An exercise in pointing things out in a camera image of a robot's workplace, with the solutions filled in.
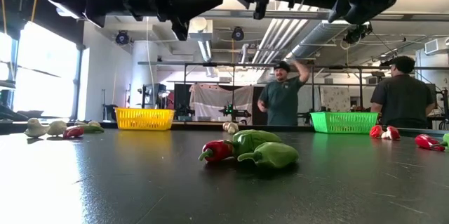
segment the green plastic basket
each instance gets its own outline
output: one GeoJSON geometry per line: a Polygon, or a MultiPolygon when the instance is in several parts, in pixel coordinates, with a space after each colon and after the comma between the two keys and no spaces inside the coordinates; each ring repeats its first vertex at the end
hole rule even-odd
{"type": "Polygon", "coordinates": [[[315,131],[320,133],[370,133],[377,112],[312,112],[315,131]]]}

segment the green t-shirt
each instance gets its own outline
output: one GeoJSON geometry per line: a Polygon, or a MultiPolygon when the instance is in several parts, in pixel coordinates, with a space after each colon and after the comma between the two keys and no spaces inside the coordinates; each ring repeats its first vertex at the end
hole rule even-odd
{"type": "Polygon", "coordinates": [[[298,77],[265,86],[259,100],[268,109],[269,126],[297,126],[297,92],[304,84],[298,77]]]}

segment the window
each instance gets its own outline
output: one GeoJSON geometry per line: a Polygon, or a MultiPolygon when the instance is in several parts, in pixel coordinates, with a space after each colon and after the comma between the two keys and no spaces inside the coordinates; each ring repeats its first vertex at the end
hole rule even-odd
{"type": "Polygon", "coordinates": [[[39,110],[44,117],[71,117],[78,64],[75,43],[27,23],[20,33],[14,110],[39,110]]]}
{"type": "Polygon", "coordinates": [[[8,80],[13,40],[0,32],[0,80],[8,80]]]}

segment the yellow plastic basket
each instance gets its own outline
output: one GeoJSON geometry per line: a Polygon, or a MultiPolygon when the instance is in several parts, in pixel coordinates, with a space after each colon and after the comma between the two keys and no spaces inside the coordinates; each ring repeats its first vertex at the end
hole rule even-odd
{"type": "Polygon", "coordinates": [[[171,128],[175,110],[116,108],[119,129],[168,130],[171,128]]]}

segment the basket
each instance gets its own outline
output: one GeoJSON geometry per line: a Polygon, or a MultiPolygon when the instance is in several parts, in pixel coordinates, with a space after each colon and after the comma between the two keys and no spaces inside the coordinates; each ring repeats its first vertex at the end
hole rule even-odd
{"type": "Polygon", "coordinates": [[[174,110],[116,108],[119,129],[168,130],[173,122],[174,110]]]}
{"type": "Polygon", "coordinates": [[[312,112],[315,131],[320,133],[370,133],[376,112],[312,112]]]}

